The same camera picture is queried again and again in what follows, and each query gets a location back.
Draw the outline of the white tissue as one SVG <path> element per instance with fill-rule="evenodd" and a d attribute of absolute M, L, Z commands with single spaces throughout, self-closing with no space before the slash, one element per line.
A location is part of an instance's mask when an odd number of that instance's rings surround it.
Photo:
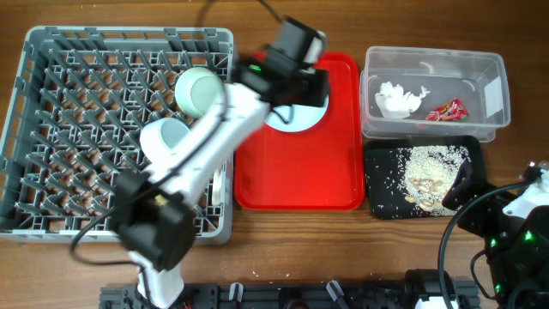
<path fill-rule="evenodd" d="M 374 98 L 384 118 L 404 119 L 416 112 L 422 100 L 430 93 L 425 87 L 420 89 L 421 93 L 415 95 L 405 93 L 400 84 L 394 86 L 391 82 L 383 82 Z"/>

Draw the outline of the green bowl with rice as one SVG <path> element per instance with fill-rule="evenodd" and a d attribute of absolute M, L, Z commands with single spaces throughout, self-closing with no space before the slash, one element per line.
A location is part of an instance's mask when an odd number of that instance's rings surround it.
<path fill-rule="evenodd" d="M 192 118 L 200 118 L 222 94 L 223 82 L 211 70 L 194 67 L 176 81 L 174 98 L 179 109 Z"/>

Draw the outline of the red snack wrapper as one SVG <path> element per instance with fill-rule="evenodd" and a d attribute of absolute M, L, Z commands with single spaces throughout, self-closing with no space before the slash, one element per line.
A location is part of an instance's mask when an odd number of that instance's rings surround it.
<path fill-rule="evenodd" d="M 469 115 L 468 110 L 458 98 L 448 101 L 442 106 L 432 109 L 425 119 L 427 121 L 458 121 L 466 118 Z"/>

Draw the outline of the white plastic spoon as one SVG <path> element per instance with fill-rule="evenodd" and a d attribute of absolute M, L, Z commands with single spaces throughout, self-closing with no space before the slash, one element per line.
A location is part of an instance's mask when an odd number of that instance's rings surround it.
<path fill-rule="evenodd" d="M 226 165 L 223 164 L 214 171 L 211 190 L 211 203 L 213 206 L 219 206 L 224 200 L 224 173 Z"/>

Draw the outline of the light blue bowl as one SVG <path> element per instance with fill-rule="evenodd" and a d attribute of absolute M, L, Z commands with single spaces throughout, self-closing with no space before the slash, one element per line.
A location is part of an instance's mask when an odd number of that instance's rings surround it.
<path fill-rule="evenodd" d="M 190 127 L 176 118 L 162 118 L 146 124 L 139 136 L 145 157 L 155 163 L 165 159 L 190 132 Z"/>

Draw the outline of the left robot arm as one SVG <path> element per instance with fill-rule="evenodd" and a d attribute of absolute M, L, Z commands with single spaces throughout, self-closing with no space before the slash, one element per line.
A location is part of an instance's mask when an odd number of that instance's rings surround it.
<path fill-rule="evenodd" d="M 325 33 L 287 17 L 262 59 L 235 63 L 220 97 L 174 153 L 140 173 L 120 174 L 113 230 L 140 269 L 137 290 L 149 306 L 168 308 L 184 291 L 180 262 L 196 237 L 193 208 L 215 169 L 275 107 L 324 105 L 329 74 L 316 65 L 326 47 Z"/>

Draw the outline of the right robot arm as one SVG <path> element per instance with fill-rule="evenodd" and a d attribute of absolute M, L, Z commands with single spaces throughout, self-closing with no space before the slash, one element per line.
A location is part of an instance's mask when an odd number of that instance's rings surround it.
<path fill-rule="evenodd" d="M 409 270 L 401 297 L 405 308 L 469 308 L 445 272 L 445 252 L 454 227 L 484 240 L 492 300 L 501 308 L 548 306 L 548 164 L 530 163 L 518 183 L 496 187 L 468 162 L 460 166 L 443 205 L 455 210 L 443 232 L 434 270 Z"/>

